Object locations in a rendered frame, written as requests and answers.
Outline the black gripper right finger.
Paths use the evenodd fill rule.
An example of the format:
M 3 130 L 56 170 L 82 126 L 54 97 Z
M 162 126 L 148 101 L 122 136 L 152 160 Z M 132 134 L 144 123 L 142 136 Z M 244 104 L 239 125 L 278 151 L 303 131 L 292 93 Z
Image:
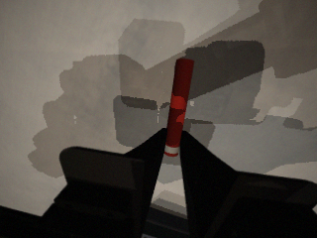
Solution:
M 239 197 L 317 205 L 317 183 L 235 171 L 187 131 L 179 153 L 190 238 L 214 237 Z

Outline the dark grey sloped panel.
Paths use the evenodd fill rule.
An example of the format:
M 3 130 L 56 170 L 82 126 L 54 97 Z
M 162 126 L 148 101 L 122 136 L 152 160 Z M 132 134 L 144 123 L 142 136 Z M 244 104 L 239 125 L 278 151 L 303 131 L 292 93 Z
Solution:
M 150 207 L 142 238 L 190 238 L 188 220 Z

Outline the dark red peg with white band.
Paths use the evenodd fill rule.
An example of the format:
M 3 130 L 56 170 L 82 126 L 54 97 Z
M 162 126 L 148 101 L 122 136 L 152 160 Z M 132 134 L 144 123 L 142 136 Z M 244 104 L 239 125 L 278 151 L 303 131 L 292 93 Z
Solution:
M 192 59 L 176 60 L 164 149 L 169 157 L 178 156 L 194 63 Z

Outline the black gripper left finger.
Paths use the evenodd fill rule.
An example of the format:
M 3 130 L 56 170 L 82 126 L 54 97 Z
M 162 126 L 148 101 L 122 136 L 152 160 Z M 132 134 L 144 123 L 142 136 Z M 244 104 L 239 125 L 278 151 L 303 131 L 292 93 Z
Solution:
M 136 238 L 142 238 L 164 154 L 167 128 L 162 128 L 143 144 L 126 154 L 65 148 L 59 162 L 66 180 L 94 183 L 127 190 L 133 198 Z

